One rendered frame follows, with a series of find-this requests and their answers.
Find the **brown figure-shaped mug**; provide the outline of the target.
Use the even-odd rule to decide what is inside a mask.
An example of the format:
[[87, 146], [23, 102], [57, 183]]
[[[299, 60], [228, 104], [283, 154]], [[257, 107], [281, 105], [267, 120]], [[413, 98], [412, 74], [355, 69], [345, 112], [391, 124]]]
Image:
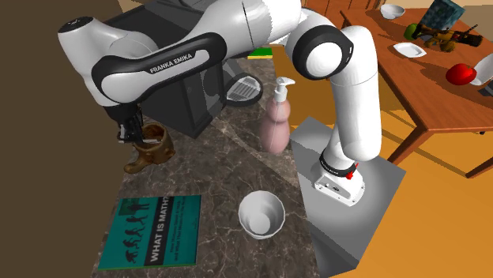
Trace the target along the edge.
[[142, 127], [144, 139], [157, 140], [157, 143], [137, 143], [133, 147], [138, 152], [134, 162], [128, 163], [123, 170], [135, 174], [151, 164], [167, 162], [175, 154], [174, 145], [167, 129], [158, 122], [150, 122]]

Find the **black coffee machine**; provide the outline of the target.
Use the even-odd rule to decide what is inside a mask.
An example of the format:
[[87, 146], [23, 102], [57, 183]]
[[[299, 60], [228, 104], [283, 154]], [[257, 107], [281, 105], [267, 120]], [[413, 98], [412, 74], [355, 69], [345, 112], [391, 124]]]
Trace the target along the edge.
[[[217, 0], [150, 0], [105, 23], [149, 36], [159, 48], [190, 32], [208, 6]], [[234, 58], [158, 89], [141, 103], [143, 114], [196, 138], [226, 106], [257, 103], [262, 82], [244, 72]]]

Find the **teal book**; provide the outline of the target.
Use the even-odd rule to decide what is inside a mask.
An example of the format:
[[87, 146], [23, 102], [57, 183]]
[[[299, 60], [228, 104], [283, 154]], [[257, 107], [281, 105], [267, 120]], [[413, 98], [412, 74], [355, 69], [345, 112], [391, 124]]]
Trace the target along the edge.
[[195, 265], [200, 214], [200, 195], [121, 199], [98, 269]]

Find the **green and yellow sponge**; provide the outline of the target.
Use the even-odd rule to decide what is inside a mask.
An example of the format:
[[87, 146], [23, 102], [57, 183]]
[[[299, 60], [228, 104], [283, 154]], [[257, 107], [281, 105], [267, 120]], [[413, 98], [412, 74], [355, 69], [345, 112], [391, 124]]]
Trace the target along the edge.
[[248, 59], [271, 59], [273, 52], [270, 47], [259, 47], [247, 55]]

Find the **pink soap dispenser bottle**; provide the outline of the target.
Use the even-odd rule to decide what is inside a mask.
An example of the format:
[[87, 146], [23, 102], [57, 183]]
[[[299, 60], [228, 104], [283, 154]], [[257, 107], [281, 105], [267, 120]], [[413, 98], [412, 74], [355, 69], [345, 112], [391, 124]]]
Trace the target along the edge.
[[294, 80], [288, 77], [278, 77], [273, 97], [267, 102], [265, 115], [261, 120], [259, 137], [262, 148], [269, 153], [283, 152], [289, 142], [291, 105], [287, 100], [287, 86], [293, 85]]

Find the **white faceted bowl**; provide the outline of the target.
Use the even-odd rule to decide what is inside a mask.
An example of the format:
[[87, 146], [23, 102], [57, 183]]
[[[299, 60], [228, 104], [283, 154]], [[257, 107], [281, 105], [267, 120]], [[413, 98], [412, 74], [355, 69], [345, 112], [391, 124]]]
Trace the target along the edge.
[[252, 238], [262, 240], [273, 237], [282, 229], [286, 212], [275, 194], [257, 190], [241, 200], [238, 216], [243, 230]]

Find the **grey robot stand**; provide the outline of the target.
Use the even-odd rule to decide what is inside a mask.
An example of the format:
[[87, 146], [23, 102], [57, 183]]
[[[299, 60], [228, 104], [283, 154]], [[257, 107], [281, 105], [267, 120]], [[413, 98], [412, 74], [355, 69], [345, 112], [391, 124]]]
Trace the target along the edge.
[[405, 170], [378, 156], [362, 162], [365, 192], [349, 207], [319, 193], [311, 168], [318, 162], [332, 129], [307, 117], [291, 134], [296, 170], [307, 214], [321, 278], [329, 278], [357, 267], [390, 202]]

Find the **wooden dining table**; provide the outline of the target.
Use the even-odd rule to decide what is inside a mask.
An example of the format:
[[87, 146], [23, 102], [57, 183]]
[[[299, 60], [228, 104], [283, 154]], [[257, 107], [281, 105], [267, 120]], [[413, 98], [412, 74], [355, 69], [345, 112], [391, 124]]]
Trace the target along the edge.
[[399, 164], [436, 133], [484, 131], [489, 141], [483, 151], [488, 158], [466, 173], [467, 178], [493, 168], [493, 96], [482, 96], [474, 85], [456, 86], [446, 80], [446, 71], [458, 64], [475, 65], [493, 53], [493, 43], [479, 47], [459, 46], [451, 53], [436, 48], [421, 58], [405, 58], [393, 45], [403, 39], [405, 28], [418, 22], [423, 8], [407, 9], [403, 16], [388, 21], [376, 9], [383, 0], [302, 0], [306, 7], [331, 19], [338, 27], [362, 25], [375, 41], [378, 70], [416, 128], [390, 155], [389, 162]]

